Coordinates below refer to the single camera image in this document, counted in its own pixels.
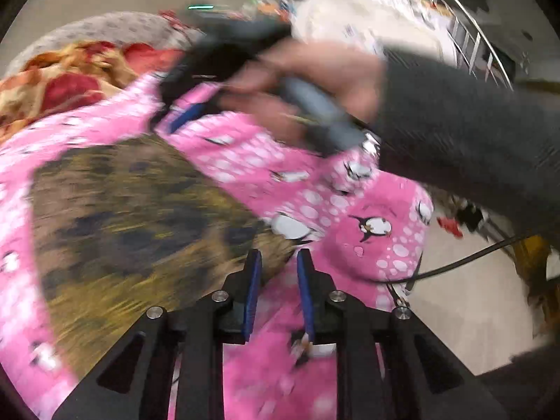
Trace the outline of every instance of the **white metal railing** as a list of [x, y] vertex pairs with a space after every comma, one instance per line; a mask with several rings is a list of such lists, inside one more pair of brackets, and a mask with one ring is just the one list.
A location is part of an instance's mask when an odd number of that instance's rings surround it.
[[[447, 30], [457, 50], [457, 66], [467, 67], [469, 74], [486, 81], [488, 77], [492, 77], [497, 85], [504, 85], [512, 89], [510, 78], [502, 62], [467, 8], [459, 0], [429, 1], [436, 5], [443, 4], [453, 15]], [[481, 66], [482, 58], [485, 55], [488, 55], [488, 60]]]

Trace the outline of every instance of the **human hand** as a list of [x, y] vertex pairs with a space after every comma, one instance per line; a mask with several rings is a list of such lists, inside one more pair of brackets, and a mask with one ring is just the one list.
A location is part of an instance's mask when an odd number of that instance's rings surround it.
[[296, 75], [332, 94], [338, 105], [364, 123], [379, 108], [385, 75], [384, 61], [337, 42], [281, 41], [247, 63], [225, 85], [223, 109], [249, 113], [276, 140], [299, 145], [305, 127], [290, 116], [298, 109], [267, 94], [283, 75]]

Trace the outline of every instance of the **pink fabric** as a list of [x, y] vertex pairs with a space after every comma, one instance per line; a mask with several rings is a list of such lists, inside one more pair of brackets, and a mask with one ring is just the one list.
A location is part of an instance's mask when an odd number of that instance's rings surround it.
[[[112, 144], [142, 133], [159, 105], [156, 84], [156, 78], [145, 76], [96, 106], [50, 116], [0, 150], [0, 363], [41, 420], [50, 420], [77, 381], [50, 344], [53, 336], [33, 260], [26, 197], [33, 172], [68, 148]], [[204, 85], [178, 100], [160, 130], [214, 89]], [[323, 160], [278, 144], [244, 114], [208, 116], [177, 134], [161, 135], [276, 232], [298, 238], [337, 288], [368, 306], [390, 310], [385, 287], [356, 282], [349, 275], [398, 278], [413, 273], [422, 252], [424, 222], [432, 211], [424, 189], [378, 171], [357, 150]], [[293, 368], [289, 334], [303, 323], [297, 289], [292, 258], [262, 291], [250, 342], [226, 347], [228, 420], [335, 418], [333, 357]]]

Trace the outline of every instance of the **dark clothing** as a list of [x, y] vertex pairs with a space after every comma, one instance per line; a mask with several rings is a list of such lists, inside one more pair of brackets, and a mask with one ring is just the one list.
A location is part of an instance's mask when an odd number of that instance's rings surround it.
[[464, 196], [531, 230], [560, 213], [560, 111], [436, 61], [387, 52], [372, 130], [380, 167]]

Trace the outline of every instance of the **beige floor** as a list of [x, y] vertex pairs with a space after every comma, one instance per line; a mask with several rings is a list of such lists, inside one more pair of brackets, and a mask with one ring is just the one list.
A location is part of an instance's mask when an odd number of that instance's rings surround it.
[[[0, 71], [33, 40], [68, 22], [109, 11], [181, 8], [190, 0], [29, 0], [0, 44]], [[212, 0], [240, 5], [245, 0]], [[485, 246], [432, 227], [424, 269], [436, 268]], [[411, 297], [417, 314], [475, 373], [495, 368], [534, 345], [523, 285], [502, 252], [456, 272], [418, 283]]]

